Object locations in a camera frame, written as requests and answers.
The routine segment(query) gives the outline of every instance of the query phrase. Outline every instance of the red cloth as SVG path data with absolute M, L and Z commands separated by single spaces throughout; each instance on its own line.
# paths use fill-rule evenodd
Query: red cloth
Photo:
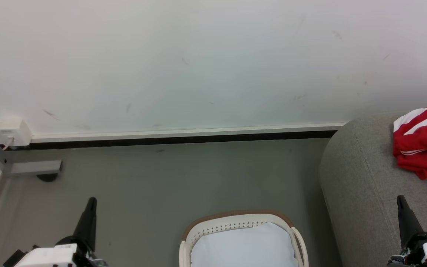
M 398 166 L 427 179 L 427 108 L 413 110 L 393 123 L 393 155 Z

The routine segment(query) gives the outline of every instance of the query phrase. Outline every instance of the basket rim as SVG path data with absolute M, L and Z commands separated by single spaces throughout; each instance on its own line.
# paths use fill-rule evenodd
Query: basket rim
M 196 219 L 187 227 L 187 229 L 185 229 L 184 234 L 182 236 L 182 241 L 185 241 L 187 239 L 187 236 L 188 236 L 190 230 L 192 230 L 192 228 L 195 227 L 199 223 L 203 223 L 203 222 L 208 221 L 208 220 L 214 220 L 214 219 L 223 218 L 223 217 L 231 217 L 231 216 L 236 216 L 236 215 L 249 215 L 249 214 L 276 215 L 276 216 L 280 217 L 281 219 L 283 219 L 283 221 L 285 221 L 290 228 L 294 226 L 292 221 L 288 217 L 286 217 L 286 215 L 284 215 L 278 211 L 273 211 L 273 210 L 228 211 L 228 212 L 218 213 L 215 215 L 209 215 L 209 216 L 205 216 L 205 217 Z

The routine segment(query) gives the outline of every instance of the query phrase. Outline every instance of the power outlet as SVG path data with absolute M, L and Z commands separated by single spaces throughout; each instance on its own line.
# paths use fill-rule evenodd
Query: power outlet
M 0 120 L 0 141 L 4 145 L 24 146 L 29 145 L 32 133 L 26 122 L 19 118 L 6 118 Z

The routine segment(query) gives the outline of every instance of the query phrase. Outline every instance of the gray sofa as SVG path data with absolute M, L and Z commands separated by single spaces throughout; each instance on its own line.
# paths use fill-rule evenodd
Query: gray sofa
M 427 231 L 427 180 L 400 169 L 392 154 L 393 121 L 401 115 L 351 121 L 325 149 L 321 186 L 344 267 L 385 267 L 400 252 L 400 194 Z

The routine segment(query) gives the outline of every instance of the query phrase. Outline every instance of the gray floor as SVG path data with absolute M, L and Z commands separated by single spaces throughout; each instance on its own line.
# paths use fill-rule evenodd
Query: gray floor
M 11 152 L 63 159 L 59 179 L 11 178 L 0 213 L 0 266 L 15 250 L 53 246 L 98 199 L 96 254 L 112 267 L 178 266 L 183 231 L 223 211 L 269 208 L 302 233 L 312 267 L 340 259 L 318 182 L 328 139 Z

